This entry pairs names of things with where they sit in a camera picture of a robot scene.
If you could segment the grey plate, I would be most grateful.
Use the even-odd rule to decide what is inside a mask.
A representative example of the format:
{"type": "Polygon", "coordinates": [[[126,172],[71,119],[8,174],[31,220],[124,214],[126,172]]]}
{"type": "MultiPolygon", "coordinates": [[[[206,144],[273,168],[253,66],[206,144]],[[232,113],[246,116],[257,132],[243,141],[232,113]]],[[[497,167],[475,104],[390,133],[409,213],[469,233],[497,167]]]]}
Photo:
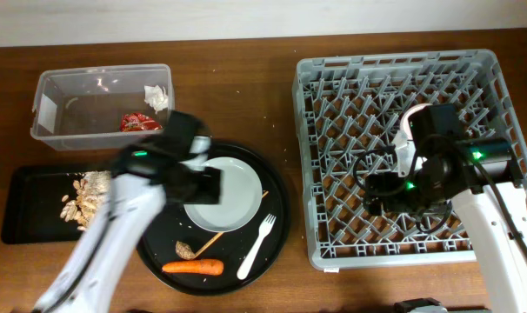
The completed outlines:
{"type": "Polygon", "coordinates": [[[185,204],[190,220],[212,232],[229,232],[243,227],[259,210],[263,186],[258,174],[246,162],[227,156],[204,163],[222,171],[218,204],[185,204]]]}

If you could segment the walnut shell piece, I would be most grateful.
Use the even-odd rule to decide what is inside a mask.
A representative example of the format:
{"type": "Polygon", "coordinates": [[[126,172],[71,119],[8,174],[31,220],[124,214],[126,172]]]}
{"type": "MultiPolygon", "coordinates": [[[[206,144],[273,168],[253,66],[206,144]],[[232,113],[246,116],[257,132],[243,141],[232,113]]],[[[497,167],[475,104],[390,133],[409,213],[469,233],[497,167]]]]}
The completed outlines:
{"type": "Polygon", "coordinates": [[[183,260],[192,260],[196,257],[196,254],[191,250],[191,247],[187,243],[177,241],[175,251],[183,260]]]}

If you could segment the red snack wrapper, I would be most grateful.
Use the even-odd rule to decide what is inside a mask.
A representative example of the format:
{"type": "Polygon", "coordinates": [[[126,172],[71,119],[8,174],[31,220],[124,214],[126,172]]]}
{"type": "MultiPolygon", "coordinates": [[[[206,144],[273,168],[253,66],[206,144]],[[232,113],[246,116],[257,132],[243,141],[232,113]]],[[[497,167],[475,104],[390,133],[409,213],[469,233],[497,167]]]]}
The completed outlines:
{"type": "Polygon", "coordinates": [[[151,117],[142,113],[124,115],[120,123],[121,132],[161,130],[163,126],[151,117]]]}

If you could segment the wooden chopstick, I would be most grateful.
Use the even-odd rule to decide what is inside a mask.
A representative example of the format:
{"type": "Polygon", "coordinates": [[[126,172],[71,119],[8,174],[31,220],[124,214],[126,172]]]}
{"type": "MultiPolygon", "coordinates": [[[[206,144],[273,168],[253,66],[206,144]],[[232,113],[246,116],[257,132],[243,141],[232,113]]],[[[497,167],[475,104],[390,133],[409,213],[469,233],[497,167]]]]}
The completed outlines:
{"type": "MultiPolygon", "coordinates": [[[[269,191],[266,190],[263,195],[262,195],[262,198],[265,198],[267,195],[269,194],[269,191]]],[[[199,256],[201,256],[202,253],[204,253],[215,241],[217,241],[222,235],[224,234],[224,232],[218,232],[216,233],[216,235],[214,235],[202,248],[200,248],[195,254],[194,254],[194,259],[198,258],[199,256]]]]}

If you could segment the orange carrot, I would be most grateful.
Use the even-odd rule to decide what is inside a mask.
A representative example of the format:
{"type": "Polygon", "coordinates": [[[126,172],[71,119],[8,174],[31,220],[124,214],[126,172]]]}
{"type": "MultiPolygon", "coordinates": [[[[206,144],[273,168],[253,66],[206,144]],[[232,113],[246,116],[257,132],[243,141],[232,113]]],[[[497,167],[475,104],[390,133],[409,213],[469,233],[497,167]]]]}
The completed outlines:
{"type": "Polygon", "coordinates": [[[162,267],[162,271],[165,273],[171,273],[171,274],[187,273],[187,274],[220,276],[223,274],[224,265],[222,261],[217,260],[217,259],[176,261],[176,262],[166,263],[162,267]]]}

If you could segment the white plastic fork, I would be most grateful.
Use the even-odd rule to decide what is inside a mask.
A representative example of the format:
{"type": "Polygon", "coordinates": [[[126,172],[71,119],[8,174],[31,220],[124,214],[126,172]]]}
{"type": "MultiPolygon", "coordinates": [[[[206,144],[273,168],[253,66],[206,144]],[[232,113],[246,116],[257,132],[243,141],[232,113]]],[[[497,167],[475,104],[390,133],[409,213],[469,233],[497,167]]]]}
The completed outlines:
{"type": "Polygon", "coordinates": [[[259,251],[264,239],[270,234],[276,219],[276,216],[269,214],[260,223],[260,226],[258,228],[257,239],[251,246],[248,254],[246,255],[245,259],[242,261],[241,265],[237,270],[237,278],[239,280],[244,280],[248,276],[250,269],[257,256],[257,252],[259,251]]]}

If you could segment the white tissue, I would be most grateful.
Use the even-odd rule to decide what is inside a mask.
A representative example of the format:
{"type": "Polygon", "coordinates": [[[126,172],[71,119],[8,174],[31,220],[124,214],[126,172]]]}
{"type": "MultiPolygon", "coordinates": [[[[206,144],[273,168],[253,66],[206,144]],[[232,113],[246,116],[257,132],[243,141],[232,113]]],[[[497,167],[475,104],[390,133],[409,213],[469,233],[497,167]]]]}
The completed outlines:
{"type": "Polygon", "coordinates": [[[147,103],[157,114],[166,110],[169,105],[169,97],[165,88],[160,86],[144,86],[144,102],[147,103]]]}

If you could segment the pink saucer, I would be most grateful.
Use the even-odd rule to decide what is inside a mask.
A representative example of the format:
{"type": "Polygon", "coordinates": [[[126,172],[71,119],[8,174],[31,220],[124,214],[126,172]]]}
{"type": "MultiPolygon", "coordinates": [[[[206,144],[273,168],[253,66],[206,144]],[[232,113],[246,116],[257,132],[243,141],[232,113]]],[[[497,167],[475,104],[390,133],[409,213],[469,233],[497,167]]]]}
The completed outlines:
{"type": "Polygon", "coordinates": [[[410,129],[410,117],[413,114],[417,113],[418,111],[423,110],[427,106],[430,106],[430,103],[416,104],[404,112],[401,118],[401,122],[400,122],[400,129],[409,140],[412,139],[412,134],[411,134],[411,129],[410,129]]]}

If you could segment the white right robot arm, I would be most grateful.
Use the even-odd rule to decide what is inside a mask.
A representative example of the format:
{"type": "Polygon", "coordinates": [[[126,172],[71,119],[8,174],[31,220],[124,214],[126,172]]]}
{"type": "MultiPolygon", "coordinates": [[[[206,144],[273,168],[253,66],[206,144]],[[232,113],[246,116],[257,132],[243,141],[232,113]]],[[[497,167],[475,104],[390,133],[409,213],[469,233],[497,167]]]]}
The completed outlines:
{"type": "Polygon", "coordinates": [[[359,184],[372,215],[455,213],[472,244],[495,312],[527,312],[527,192],[503,139],[457,140],[429,135],[415,141],[410,168],[369,174],[359,184]]]}

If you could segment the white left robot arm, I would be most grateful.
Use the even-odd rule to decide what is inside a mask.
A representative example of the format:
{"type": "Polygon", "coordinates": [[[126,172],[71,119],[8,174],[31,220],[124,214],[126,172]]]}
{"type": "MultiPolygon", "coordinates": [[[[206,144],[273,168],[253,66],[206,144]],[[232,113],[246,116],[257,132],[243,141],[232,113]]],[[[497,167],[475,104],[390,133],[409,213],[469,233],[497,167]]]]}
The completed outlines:
{"type": "Polygon", "coordinates": [[[106,312],[132,252],[167,203],[185,203],[186,183],[207,176],[211,140],[196,136],[171,147],[162,136],[121,150],[110,192],[69,260],[37,300],[35,312],[106,312]]]}

